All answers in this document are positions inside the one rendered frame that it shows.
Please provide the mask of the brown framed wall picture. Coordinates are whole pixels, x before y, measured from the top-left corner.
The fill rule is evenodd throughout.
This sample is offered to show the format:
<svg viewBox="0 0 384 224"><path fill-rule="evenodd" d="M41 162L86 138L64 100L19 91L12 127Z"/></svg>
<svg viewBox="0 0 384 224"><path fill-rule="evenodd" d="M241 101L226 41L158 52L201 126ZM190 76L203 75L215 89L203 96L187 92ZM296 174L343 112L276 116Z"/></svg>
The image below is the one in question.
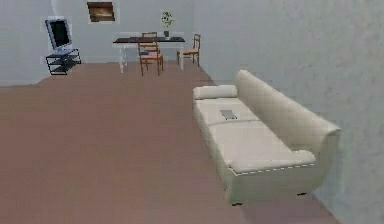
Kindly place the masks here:
<svg viewBox="0 0 384 224"><path fill-rule="evenodd" d="M88 2L87 7L91 22L115 20L112 2Z"/></svg>

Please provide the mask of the silver television set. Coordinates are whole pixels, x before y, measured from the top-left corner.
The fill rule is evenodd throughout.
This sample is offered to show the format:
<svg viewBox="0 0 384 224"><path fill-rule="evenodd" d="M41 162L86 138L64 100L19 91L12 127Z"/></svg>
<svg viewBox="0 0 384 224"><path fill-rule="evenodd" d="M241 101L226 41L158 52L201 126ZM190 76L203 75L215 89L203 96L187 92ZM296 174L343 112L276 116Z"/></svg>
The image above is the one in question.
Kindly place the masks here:
<svg viewBox="0 0 384 224"><path fill-rule="evenodd" d="M45 21L52 49L55 52L65 52L72 44L69 25L66 19L50 19Z"/></svg>

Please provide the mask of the green potted house plant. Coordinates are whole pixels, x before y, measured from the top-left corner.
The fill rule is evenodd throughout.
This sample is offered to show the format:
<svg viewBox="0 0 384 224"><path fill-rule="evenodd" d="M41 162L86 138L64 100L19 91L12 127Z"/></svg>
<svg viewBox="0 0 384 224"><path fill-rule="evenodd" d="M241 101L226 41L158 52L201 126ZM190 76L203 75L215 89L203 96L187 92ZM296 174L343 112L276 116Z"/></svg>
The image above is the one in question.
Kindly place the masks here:
<svg viewBox="0 0 384 224"><path fill-rule="evenodd" d="M170 32L170 27L175 22L175 20L173 19L172 13L169 11L164 11L161 16L161 22L164 26L164 36L168 37Z"/></svg>

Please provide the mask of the black television stand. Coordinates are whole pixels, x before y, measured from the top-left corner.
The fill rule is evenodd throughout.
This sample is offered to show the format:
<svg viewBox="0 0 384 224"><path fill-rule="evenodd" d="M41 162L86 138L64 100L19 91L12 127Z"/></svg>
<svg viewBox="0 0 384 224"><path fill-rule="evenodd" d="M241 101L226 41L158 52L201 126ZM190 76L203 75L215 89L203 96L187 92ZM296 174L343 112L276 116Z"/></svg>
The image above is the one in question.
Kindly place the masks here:
<svg viewBox="0 0 384 224"><path fill-rule="evenodd" d="M67 75L82 60L78 49L67 49L52 53L45 57L51 75Z"/></svg>

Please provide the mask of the cream white sofa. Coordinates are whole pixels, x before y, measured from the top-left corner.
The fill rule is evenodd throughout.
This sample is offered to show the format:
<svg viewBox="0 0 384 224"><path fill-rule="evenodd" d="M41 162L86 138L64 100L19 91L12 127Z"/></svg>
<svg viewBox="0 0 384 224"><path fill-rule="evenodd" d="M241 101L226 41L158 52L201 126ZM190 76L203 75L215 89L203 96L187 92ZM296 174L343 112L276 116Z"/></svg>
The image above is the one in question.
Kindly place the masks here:
<svg viewBox="0 0 384 224"><path fill-rule="evenodd" d="M339 146L340 127L247 70L232 85L194 88L193 113L232 205L314 191Z"/></svg>

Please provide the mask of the dark top dining table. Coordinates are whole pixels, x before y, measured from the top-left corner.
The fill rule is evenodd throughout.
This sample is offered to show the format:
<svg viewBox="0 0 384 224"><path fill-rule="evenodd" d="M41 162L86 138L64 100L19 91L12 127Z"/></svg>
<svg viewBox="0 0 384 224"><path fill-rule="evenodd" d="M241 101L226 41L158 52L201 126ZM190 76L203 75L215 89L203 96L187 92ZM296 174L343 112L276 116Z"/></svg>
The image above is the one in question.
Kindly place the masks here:
<svg viewBox="0 0 384 224"><path fill-rule="evenodd" d="M131 36L131 37L118 37L113 43L114 48L119 49L119 68L120 72L124 72L124 68L128 65L128 49L137 48L139 43L152 43L157 42L159 47L164 48L175 48L180 53L184 53L186 48L186 41L183 37L173 36L173 37L141 37L141 36Z"/></svg>

